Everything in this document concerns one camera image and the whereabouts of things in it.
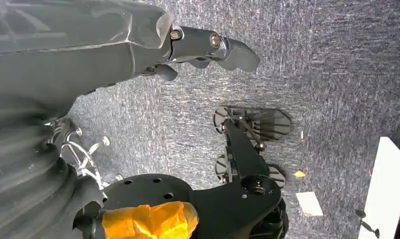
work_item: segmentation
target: white paper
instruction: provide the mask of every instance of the white paper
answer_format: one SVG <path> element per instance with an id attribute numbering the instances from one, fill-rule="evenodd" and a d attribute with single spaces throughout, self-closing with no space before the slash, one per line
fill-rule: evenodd
<path id="1" fill-rule="evenodd" d="M 307 216 L 322 216 L 320 204 L 314 192 L 297 193 L 296 197 L 299 201 L 302 211 Z"/>
<path id="2" fill-rule="evenodd" d="M 381 137 L 364 208 L 363 219 L 380 239 L 393 239 L 400 217 L 400 150 L 388 137 Z M 359 239 L 377 239 L 361 226 Z"/>

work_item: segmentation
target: metal screw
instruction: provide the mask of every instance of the metal screw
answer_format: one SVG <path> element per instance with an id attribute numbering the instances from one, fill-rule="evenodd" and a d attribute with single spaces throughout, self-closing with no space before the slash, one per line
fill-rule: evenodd
<path id="1" fill-rule="evenodd" d="M 217 33 L 213 32 L 212 34 L 210 34 L 210 44 L 213 48 L 220 47 L 220 37 Z"/>
<path id="2" fill-rule="evenodd" d="M 170 32 L 170 39 L 171 40 L 179 40 L 181 39 L 181 33 L 177 30 L 173 30 Z"/>
<path id="3" fill-rule="evenodd" d="M 78 127 L 75 132 L 77 133 L 78 136 L 82 136 L 82 129 Z"/>
<path id="4" fill-rule="evenodd" d="M 110 145 L 110 140 L 109 140 L 109 138 L 107 138 L 106 136 L 103 136 L 102 141 L 103 141 L 103 143 L 104 143 L 106 146 L 109 146 L 109 145 Z"/>

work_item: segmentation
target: orange tape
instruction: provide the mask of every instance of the orange tape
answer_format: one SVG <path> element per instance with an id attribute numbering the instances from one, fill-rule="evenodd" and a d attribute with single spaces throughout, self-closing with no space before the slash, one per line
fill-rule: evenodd
<path id="1" fill-rule="evenodd" d="M 198 225 L 190 203 L 120 208 L 103 215 L 106 239 L 188 239 Z"/>

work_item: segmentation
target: gray carpet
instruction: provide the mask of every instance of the gray carpet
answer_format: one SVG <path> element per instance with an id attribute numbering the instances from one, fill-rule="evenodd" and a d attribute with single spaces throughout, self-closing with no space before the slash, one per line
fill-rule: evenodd
<path id="1" fill-rule="evenodd" d="M 106 180 L 167 173 L 217 186 L 225 144 L 212 126 L 222 104 L 280 108 L 295 129 L 265 159 L 289 173 L 287 238 L 357 238 L 380 136 L 400 146 L 400 1 L 157 0 L 177 23 L 241 40 L 262 59 L 253 74 L 179 65 L 177 80 L 139 77 L 80 97 L 70 112 Z M 307 176 L 296 179 L 301 169 Z M 324 216 L 306 217 L 295 193 L 314 191 Z"/>

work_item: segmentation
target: black mount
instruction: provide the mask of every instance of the black mount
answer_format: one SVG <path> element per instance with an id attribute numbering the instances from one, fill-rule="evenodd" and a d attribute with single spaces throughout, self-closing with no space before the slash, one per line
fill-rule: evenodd
<path id="1" fill-rule="evenodd" d="M 213 117 L 218 127 L 216 129 L 227 138 L 225 173 L 221 175 L 226 178 L 224 185 L 192 190 L 185 181 L 170 175 L 137 175 L 104 189 L 108 196 L 104 209 L 183 201 L 191 203 L 198 213 L 199 224 L 193 239 L 284 238 L 288 230 L 288 217 L 285 202 L 281 198 L 281 186 L 278 185 L 280 182 L 276 181 L 274 171 L 272 174 L 276 168 L 269 166 L 259 155 L 264 147 L 261 141 L 256 142 L 255 146 L 252 144 L 250 138 L 257 138 L 257 135 L 251 133 L 249 128 L 258 130 L 259 140 L 275 140 L 280 138 L 278 135 L 289 133 L 287 128 L 290 129 L 290 120 L 278 110 L 261 110 L 260 115 L 251 114 L 257 110 L 225 110 L 229 114 L 220 114 L 219 111 Z M 238 110 L 242 110 L 241 116 L 234 114 Z M 89 232 L 95 232 L 96 239 L 105 238 L 103 230 L 99 230 L 100 220 L 97 219 L 92 226 L 79 227 L 87 228 L 83 232 L 85 238 L 90 238 Z"/>

